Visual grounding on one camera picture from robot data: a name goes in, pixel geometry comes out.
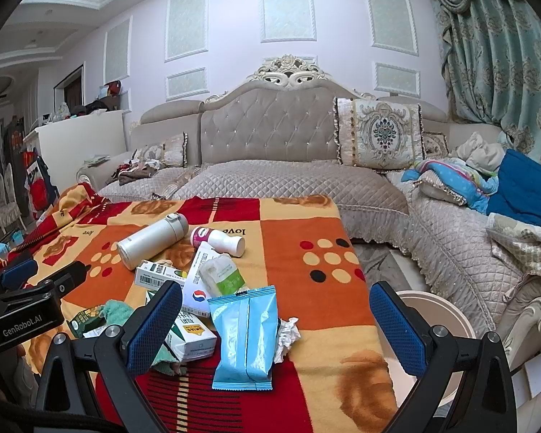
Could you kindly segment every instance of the blue cushion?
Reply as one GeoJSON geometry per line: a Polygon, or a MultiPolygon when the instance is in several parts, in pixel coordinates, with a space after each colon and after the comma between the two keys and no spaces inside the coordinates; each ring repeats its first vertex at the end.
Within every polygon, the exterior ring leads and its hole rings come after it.
{"type": "Polygon", "coordinates": [[[508,149],[499,168],[499,189],[489,198],[490,213],[541,226],[541,165],[508,149]]]}

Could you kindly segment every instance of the sofa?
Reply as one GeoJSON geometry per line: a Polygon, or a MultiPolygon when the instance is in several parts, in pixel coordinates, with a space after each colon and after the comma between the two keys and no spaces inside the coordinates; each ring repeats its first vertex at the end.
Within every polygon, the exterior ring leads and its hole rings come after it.
{"type": "MultiPolygon", "coordinates": [[[[423,196],[412,183],[401,182],[399,172],[385,176],[339,165],[336,97],[374,99],[345,88],[316,65],[284,56],[231,92],[167,102],[142,115],[131,130],[130,149],[186,132],[186,167],[124,186],[106,185],[132,154],[126,152],[79,170],[77,179],[114,202],[327,195],[351,239],[385,242],[410,254],[431,291],[459,307],[478,337],[498,331],[512,364],[541,347],[541,279],[525,280],[517,268],[491,255],[484,215],[423,196]]],[[[500,132],[496,126],[448,123],[443,111],[422,100],[386,99],[418,102],[423,128],[445,134],[451,149],[473,131],[489,142],[500,132]]]]}

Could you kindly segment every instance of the plastic basin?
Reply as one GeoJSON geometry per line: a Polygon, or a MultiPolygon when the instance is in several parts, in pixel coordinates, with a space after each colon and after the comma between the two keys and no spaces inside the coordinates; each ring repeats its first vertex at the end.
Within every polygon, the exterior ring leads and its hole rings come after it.
{"type": "MultiPolygon", "coordinates": [[[[475,331],[468,319],[459,309],[440,296],[433,293],[411,290],[397,292],[397,294],[407,306],[411,306],[411,308],[419,311],[421,316],[428,322],[428,325],[444,325],[455,337],[475,338],[475,331]]],[[[395,391],[397,406],[400,406],[415,385],[417,379],[404,372],[387,338],[385,338],[385,334],[383,334],[378,326],[377,328],[381,339],[383,356],[387,360],[389,373],[393,380],[393,390],[395,391]]],[[[453,373],[439,406],[445,405],[454,399],[460,380],[461,373],[453,373]]]]}

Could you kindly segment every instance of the metal bolt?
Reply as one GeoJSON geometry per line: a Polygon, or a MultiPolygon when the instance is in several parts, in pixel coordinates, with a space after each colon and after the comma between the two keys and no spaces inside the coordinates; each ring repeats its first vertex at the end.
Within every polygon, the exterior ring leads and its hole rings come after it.
{"type": "Polygon", "coordinates": [[[119,325],[111,325],[110,327],[107,327],[104,331],[104,335],[106,337],[116,337],[118,333],[120,332],[120,326],[119,325]]]}
{"type": "Polygon", "coordinates": [[[437,337],[446,337],[449,331],[445,326],[442,325],[435,325],[433,327],[433,334],[437,335],[437,337]]]}
{"type": "Polygon", "coordinates": [[[501,340],[501,337],[499,337],[499,334],[497,332],[487,332],[487,338],[494,344],[499,343],[501,340]]]}
{"type": "Polygon", "coordinates": [[[56,334],[52,341],[55,345],[60,345],[66,340],[66,334],[63,334],[62,332],[60,334],[56,334]]]}

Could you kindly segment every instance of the curtain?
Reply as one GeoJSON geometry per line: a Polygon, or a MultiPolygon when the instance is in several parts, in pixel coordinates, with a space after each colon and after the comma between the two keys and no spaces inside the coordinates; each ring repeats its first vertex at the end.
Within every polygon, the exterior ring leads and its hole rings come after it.
{"type": "Polygon", "coordinates": [[[449,114],[500,126],[541,163],[541,21],[525,0],[431,0],[449,114]]]}

